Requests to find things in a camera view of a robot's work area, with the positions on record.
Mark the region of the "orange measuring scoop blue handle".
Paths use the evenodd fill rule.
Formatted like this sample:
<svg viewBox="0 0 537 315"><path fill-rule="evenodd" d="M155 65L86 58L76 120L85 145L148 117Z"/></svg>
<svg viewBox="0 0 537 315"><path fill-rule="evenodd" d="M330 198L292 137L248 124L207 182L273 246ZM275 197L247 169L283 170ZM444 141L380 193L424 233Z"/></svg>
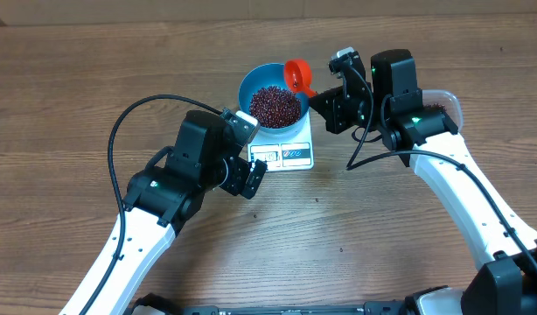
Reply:
<svg viewBox="0 0 537 315"><path fill-rule="evenodd" d="M312 83L312 71L304 59L290 59L284 63L283 77L288 89L295 93L304 93L308 97L317 94L310 85Z"/></svg>

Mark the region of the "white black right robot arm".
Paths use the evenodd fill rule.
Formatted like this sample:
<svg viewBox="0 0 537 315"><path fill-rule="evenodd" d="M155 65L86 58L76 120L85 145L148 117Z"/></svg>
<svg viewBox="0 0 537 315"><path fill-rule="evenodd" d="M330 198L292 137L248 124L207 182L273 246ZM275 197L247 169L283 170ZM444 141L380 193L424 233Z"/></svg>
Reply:
<svg viewBox="0 0 537 315"><path fill-rule="evenodd" d="M364 313L537 314L537 232L479 169L446 108L425 103L411 52L379 52L364 66L346 48L329 68L341 85L309 100L326 128L378 131L386 154L411 168L443 204L477 269L463 290L440 286L402 301L367 302Z"/></svg>

